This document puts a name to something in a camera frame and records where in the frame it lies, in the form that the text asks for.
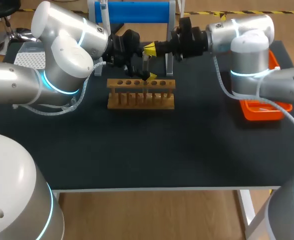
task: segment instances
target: glowing blue ring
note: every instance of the glowing blue ring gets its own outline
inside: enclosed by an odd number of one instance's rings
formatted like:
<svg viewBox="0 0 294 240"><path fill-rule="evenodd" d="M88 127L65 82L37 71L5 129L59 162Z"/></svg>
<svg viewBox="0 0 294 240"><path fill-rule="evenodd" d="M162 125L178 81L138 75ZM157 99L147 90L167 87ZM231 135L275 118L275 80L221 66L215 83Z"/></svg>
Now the glowing blue ring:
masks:
<svg viewBox="0 0 294 240"><path fill-rule="evenodd" d="M235 19L231 19L231 22L232 22L233 25L235 26L235 31L236 31L236 35L237 35L237 37L240 36L240 33L239 33L239 25L238 25L238 23L236 22Z"/></svg>
<svg viewBox="0 0 294 240"><path fill-rule="evenodd" d="M45 227L43 228L43 230L41 231L41 233L39 234L39 236L36 238L36 240L40 240L40 238L42 237L42 235L45 233L48 225L49 225L49 222L50 222L50 219L51 219L51 215L52 215L52 209L53 209L53 197L52 197L52 191L49 187L49 184L48 185L48 188L49 188L49 192L50 192L50 198L51 198L51 207L50 207L50 213L49 213L49 217L48 217L48 220L45 224Z"/></svg>
<svg viewBox="0 0 294 240"><path fill-rule="evenodd" d="M264 70L261 72L257 72L257 73L236 73L234 71L231 70L231 74L235 75L235 76L239 76L239 77L262 77L264 75L266 75L270 70Z"/></svg>
<svg viewBox="0 0 294 240"><path fill-rule="evenodd" d="M78 42L78 46L80 46L82 44L82 41L83 41L85 34L86 34L87 20L85 18L83 18L83 24L84 24L84 28L82 29L82 34L81 34L80 40Z"/></svg>
<svg viewBox="0 0 294 240"><path fill-rule="evenodd" d="M48 83L48 85L51 86L53 89L55 89L57 92L60 92L60 93L62 93L62 94L69 94L69 95L72 95L72 94L76 94L76 93L79 91L79 89L78 89L77 91L73 91L73 92L62 91L62 90L56 88L54 85L52 85L52 84L48 81L45 72L43 72L43 76L44 76L44 78L45 78L45 81Z"/></svg>

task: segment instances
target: wooden floor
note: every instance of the wooden floor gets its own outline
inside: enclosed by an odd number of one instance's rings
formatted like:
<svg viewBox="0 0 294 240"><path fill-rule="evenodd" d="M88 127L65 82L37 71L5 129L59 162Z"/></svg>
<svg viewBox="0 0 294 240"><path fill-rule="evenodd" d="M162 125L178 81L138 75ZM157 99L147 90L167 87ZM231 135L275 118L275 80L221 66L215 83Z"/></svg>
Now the wooden floor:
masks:
<svg viewBox="0 0 294 240"><path fill-rule="evenodd" d="M22 0L34 9L41 0ZM87 11L86 0L59 3L70 10ZM294 11L294 0L186 0L185 11ZM227 19L243 17L227 15ZM274 14L276 40L282 40L294 62L294 15ZM13 27L30 28L32 13L12 16ZM212 15L193 15L202 29L219 22ZM126 24L142 41L164 40L164 24ZM251 191L255 210L267 199L267 190ZM234 191L148 191L66 193L60 204L65 217L66 240L242 240L243 223Z"/></svg>

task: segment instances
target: yellow black warning tape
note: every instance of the yellow black warning tape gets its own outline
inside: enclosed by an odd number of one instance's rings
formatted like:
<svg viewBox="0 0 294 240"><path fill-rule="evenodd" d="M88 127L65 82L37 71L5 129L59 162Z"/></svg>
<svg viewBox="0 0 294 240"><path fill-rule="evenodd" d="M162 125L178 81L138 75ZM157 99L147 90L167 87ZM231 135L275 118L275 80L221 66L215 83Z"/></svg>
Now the yellow black warning tape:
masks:
<svg viewBox="0 0 294 240"><path fill-rule="evenodd" d="M34 12L36 9L19 9L18 12ZM75 14L88 14L84 11L71 10ZM294 14L294 11L186 11L184 15L226 15L226 14Z"/></svg>

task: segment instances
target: chair base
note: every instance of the chair base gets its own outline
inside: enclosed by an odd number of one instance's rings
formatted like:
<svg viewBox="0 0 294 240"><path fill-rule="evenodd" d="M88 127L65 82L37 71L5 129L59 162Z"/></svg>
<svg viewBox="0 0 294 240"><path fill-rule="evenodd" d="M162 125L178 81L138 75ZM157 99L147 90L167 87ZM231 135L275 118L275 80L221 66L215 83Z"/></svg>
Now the chair base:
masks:
<svg viewBox="0 0 294 240"><path fill-rule="evenodd" d="M38 40L31 34L27 28L13 28L13 34L5 31L0 32L0 55L6 55L9 42L37 42Z"/></svg>

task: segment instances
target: black tabletop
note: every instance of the black tabletop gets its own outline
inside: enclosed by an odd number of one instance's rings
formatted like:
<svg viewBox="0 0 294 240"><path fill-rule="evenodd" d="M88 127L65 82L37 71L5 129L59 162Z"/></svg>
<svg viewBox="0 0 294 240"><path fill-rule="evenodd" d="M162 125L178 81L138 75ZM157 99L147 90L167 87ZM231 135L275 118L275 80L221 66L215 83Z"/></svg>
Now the black tabletop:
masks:
<svg viewBox="0 0 294 240"><path fill-rule="evenodd" d="M18 49L12 44L5 61ZM293 66L281 42L271 49L282 68ZM218 61L228 86L230 56ZM152 58L150 70L163 78L164 60ZM29 151L54 190L280 186L294 175L294 126L245 120L209 54L174 62L174 110L108 110L107 78L127 77L105 67L79 108L62 116L0 105L0 134Z"/></svg>

